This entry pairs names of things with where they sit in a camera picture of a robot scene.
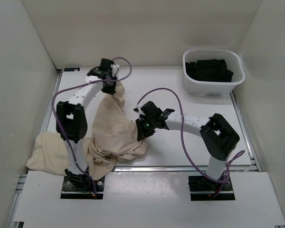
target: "beige towel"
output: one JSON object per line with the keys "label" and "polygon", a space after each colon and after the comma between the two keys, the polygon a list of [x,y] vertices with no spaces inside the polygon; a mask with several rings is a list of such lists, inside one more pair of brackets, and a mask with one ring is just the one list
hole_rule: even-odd
{"label": "beige towel", "polygon": [[[142,157],[145,141],[137,141],[136,123],[125,118],[124,87],[117,83],[116,94],[106,95],[100,102],[92,124],[93,136],[84,138],[84,150],[89,172],[98,180],[109,173],[118,162]],[[57,133],[37,136],[32,157],[26,167],[32,170],[65,175],[69,167],[67,149]]]}

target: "purple cable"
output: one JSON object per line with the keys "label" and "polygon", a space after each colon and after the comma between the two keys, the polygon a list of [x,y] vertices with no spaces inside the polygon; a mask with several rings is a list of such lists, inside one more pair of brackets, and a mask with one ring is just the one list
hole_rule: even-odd
{"label": "purple cable", "polygon": [[77,159],[76,159],[76,156],[75,156],[75,153],[74,153],[74,149],[73,149],[73,147],[72,147],[72,145],[71,145],[71,143],[70,143],[70,140],[69,140],[68,137],[67,137],[67,133],[66,133],[66,131],[64,130],[64,128],[63,128],[63,126],[62,126],[62,124],[61,124],[61,122],[60,122],[60,120],[59,120],[59,118],[58,118],[58,115],[57,115],[57,113],[56,113],[56,111],[55,111],[55,100],[56,100],[56,97],[57,97],[59,94],[64,93],[64,92],[69,91],[69,90],[82,88],[82,87],[88,86],[88,85],[90,85],[90,84],[95,84],[95,83],[97,83],[97,82],[119,82],[119,81],[122,81],[122,80],[126,79],[126,78],[127,78],[128,76],[130,76],[130,74],[132,73],[132,65],[131,65],[131,63],[130,63],[127,59],[125,59],[125,58],[123,58],[123,57],[116,57],[116,58],[112,59],[112,61],[115,61],[115,60],[117,60],[117,59],[123,59],[124,61],[126,61],[126,62],[129,64],[130,72],[128,73],[127,76],[125,76],[125,77],[123,77],[123,78],[121,78],[121,79],[117,79],[117,80],[112,80],[112,79],[96,80],[96,81],[88,82],[88,83],[85,83],[85,84],[82,84],[82,85],[77,85],[77,86],[74,86],[74,87],[71,87],[71,88],[68,88],[68,89],[60,90],[60,91],[58,91],[57,93],[55,93],[55,94],[53,95],[52,102],[51,102],[51,107],[52,107],[52,111],[53,111],[54,117],[55,117],[55,119],[56,119],[56,121],[57,121],[58,127],[59,127],[60,130],[61,130],[61,133],[63,134],[64,138],[66,139],[66,142],[67,142],[68,146],[70,147],[70,150],[71,150],[71,152],[72,152],[75,165],[76,165],[76,167],[77,167],[83,174],[85,174],[86,176],[88,176],[88,178],[92,181],[93,188],[94,188],[94,189],[93,189],[93,193],[94,193],[95,195],[96,195],[96,186],[95,186],[94,180],[93,180],[93,178],[91,177],[91,175],[90,175],[89,173],[83,171],[83,170],[79,167],[79,165],[78,165],[78,163],[77,163]]}
{"label": "purple cable", "polygon": [[154,91],[156,91],[156,90],[168,90],[168,91],[170,91],[171,93],[173,93],[173,94],[175,95],[175,97],[176,97],[176,99],[177,99],[177,101],[178,101],[178,103],[179,103],[180,114],[181,114],[181,116],[182,116],[182,118],[181,118],[181,127],[180,127],[180,136],[181,136],[181,137],[180,137],[180,140],[181,140],[181,145],[182,145],[182,148],[183,148],[183,150],[184,150],[184,152],[185,152],[186,157],[188,158],[188,160],[190,161],[190,163],[192,164],[192,166],[193,166],[202,176],[204,176],[204,177],[207,178],[208,180],[213,181],[213,182],[215,182],[215,183],[220,183],[220,184],[226,183],[226,182],[229,180],[229,178],[230,178],[229,166],[231,165],[231,163],[232,163],[235,159],[237,159],[237,158],[239,158],[240,156],[242,156],[242,155],[245,153],[245,151],[240,151],[240,152],[238,152],[230,161],[227,162],[227,164],[226,164],[226,171],[225,171],[225,172],[226,172],[226,176],[224,176],[224,178],[223,178],[222,180],[216,180],[216,179],[214,179],[214,178],[208,176],[206,173],[204,173],[202,170],[200,170],[200,169],[198,168],[198,166],[193,162],[193,160],[191,159],[191,157],[189,156],[189,154],[188,154],[188,152],[187,152],[187,149],[186,149],[186,146],[185,146],[185,142],[184,142],[184,122],[185,122],[184,113],[183,113],[183,109],[182,109],[182,106],[181,106],[181,100],[180,100],[180,98],[177,96],[177,94],[176,94],[173,90],[171,90],[171,89],[169,89],[169,88],[157,88],[157,89],[153,89],[153,90],[147,92],[144,96],[142,96],[141,99],[137,102],[137,105],[136,105],[136,106],[138,106],[138,104],[139,104],[148,94],[150,94],[150,93],[152,93],[152,92],[154,92]]}

